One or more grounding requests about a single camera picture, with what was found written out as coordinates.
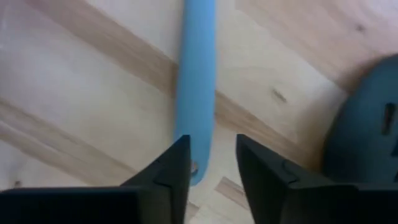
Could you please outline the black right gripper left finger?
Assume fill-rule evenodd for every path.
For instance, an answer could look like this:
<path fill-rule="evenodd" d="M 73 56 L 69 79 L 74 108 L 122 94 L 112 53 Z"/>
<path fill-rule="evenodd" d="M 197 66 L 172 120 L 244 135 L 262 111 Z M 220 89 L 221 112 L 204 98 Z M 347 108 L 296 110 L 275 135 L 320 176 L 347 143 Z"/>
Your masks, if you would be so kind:
<path fill-rule="evenodd" d="M 5 190 L 1 223 L 183 223 L 190 169 L 184 135 L 121 185 Z"/>

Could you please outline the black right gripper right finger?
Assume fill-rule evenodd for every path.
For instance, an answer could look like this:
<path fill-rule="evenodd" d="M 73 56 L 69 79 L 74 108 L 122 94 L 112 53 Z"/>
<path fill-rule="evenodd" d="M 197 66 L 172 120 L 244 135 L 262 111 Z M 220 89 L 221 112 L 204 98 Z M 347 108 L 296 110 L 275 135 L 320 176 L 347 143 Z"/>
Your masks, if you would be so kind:
<path fill-rule="evenodd" d="M 397 223 L 397 184 L 338 183 L 245 134 L 236 158 L 255 223 Z"/>

